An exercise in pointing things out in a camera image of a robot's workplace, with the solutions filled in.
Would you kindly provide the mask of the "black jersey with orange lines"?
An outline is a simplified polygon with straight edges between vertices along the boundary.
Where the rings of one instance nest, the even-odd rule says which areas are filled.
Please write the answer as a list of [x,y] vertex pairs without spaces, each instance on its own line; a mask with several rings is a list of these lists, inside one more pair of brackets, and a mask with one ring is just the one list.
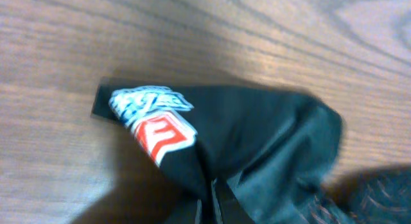
[[183,188],[168,223],[410,222],[410,168],[362,178],[343,205],[328,198],[342,118],[309,94],[104,82],[92,113]]

